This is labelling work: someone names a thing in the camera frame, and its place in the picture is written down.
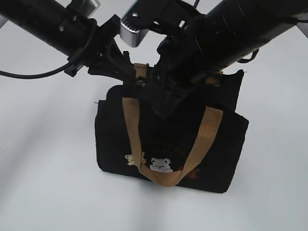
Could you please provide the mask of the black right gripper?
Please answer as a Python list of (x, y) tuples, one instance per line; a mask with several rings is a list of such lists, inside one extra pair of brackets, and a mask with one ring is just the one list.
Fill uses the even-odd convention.
[(158, 63), (138, 98), (147, 102), (161, 119), (172, 116), (180, 104), (204, 81), (208, 63), (198, 35), (207, 15), (182, 0), (138, 0), (134, 28), (165, 35), (157, 52)]

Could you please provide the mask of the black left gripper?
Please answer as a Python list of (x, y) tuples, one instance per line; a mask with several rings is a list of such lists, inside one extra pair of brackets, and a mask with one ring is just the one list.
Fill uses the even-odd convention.
[(136, 70), (130, 54), (122, 52), (114, 39), (120, 33), (120, 18), (113, 15), (101, 26), (97, 26), (95, 19), (89, 21), (90, 34), (86, 43), (69, 55), (69, 66), (64, 72), (74, 77), (85, 66), (90, 75), (112, 77), (124, 83), (135, 82)]

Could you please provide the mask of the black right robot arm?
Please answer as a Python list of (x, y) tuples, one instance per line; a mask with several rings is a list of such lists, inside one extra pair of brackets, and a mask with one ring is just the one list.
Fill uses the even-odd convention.
[(181, 0), (138, 0), (127, 14), (138, 30), (164, 34), (139, 98), (172, 115), (208, 78), (308, 20), (305, 0), (223, 0), (207, 14)]

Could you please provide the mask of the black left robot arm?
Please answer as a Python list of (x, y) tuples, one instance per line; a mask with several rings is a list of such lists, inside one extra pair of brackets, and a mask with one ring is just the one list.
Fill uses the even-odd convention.
[(120, 33), (120, 18), (115, 14), (98, 26), (94, 18), (89, 18), (96, 8), (88, 0), (73, 0), (67, 7), (55, 0), (2, 0), (2, 17), (65, 54), (68, 59), (63, 66), (42, 74), (21, 75), (4, 71), (0, 74), (16, 79), (40, 79), (65, 72), (74, 77), (85, 66), (90, 75), (133, 84), (136, 79), (134, 65), (128, 52), (121, 52), (114, 40)]

